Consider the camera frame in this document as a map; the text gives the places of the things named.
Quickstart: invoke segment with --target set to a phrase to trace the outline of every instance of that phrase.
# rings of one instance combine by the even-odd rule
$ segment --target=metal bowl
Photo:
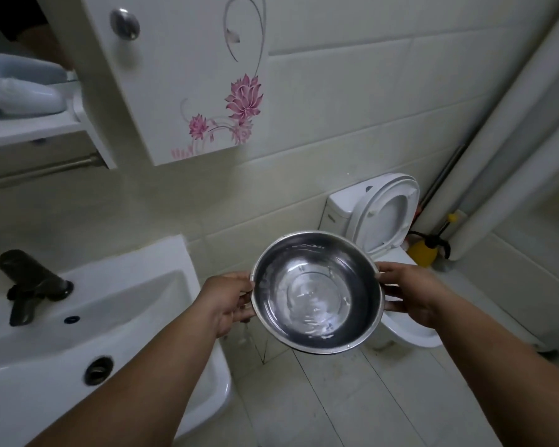
[[[354,243],[321,231],[279,238],[254,266],[251,297],[261,323],[280,342],[314,354],[360,345],[385,305],[373,261]]]

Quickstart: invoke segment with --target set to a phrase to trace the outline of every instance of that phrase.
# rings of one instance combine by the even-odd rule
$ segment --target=toilet lid
[[[418,182],[406,174],[386,174],[356,204],[346,236],[370,255],[403,243],[418,206]]]

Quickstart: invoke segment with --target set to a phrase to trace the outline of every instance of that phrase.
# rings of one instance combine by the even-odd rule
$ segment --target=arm
[[[250,290],[246,273],[209,278],[185,312],[28,445],[170,445],[215,339],[254,315],[240,296]]]
[[[559,368],[491,317],[443,285],[430,271],[379,262],[386,310],[437,331],[486,418],[506,447],[559,447]]]

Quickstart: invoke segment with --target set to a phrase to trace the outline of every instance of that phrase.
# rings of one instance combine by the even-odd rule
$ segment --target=pink flower
[[[253,128],[253,123],[250,120],[246,120],[243,123],[237,122],[234,127],[230,129],[232,132],[232,140],[234,144],[244,144],[248,141],[251,134],[251,129]]]
[[[257,108],[263,99],[263,94],[259,95],[260,88],[259,77],[250,80],[247,74],[232,83],[232,93],[225,98],[225,101],[229,102],[226,108],[234,112],[230,116],[231,119],[236,119],[239,124],[243,124],[247,119],[261,112]]]
[[[207,132],[207,119],[200,114],[193,116],[188,123],[188,129],[193,139],[203,139],[203,134]]]

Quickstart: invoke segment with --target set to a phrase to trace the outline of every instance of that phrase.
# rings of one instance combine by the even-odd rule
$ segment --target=forearm
[[[506,447],[559,446],[559,369],[457,296],[436,330]]]
[[[214,323],[192,305],[30,446],[170,445],[213,348]]]

